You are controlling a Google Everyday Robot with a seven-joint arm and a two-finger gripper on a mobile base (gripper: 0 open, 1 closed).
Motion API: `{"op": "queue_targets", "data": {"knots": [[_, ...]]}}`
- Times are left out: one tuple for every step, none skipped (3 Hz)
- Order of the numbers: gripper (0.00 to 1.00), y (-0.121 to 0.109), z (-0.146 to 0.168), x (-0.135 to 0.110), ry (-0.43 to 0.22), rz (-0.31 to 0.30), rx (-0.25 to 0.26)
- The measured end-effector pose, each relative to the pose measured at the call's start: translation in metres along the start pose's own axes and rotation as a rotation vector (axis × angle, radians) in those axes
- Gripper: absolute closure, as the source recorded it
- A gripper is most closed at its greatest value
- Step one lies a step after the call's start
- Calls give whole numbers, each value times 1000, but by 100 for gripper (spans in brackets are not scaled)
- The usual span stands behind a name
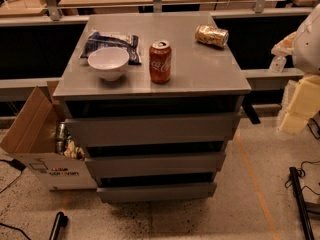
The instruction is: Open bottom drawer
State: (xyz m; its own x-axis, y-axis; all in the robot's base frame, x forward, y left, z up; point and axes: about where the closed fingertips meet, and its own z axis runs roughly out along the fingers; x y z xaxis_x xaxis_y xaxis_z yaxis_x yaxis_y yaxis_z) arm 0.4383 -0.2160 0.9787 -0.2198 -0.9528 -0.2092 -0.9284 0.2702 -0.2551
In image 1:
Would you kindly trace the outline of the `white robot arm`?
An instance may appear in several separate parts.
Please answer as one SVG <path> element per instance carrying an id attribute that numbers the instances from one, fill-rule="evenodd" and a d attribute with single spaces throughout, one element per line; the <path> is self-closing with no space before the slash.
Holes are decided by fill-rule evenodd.
<path id="1" fill-rule="evenodd" d="M 286 86 L 278 115 L 278 129 L 296 135 L 320 111 L 320 4 L 295 32 L 274 45 L 271 53 L 291 55 L 294 67 L 304 73 L 297 83 Z"/>

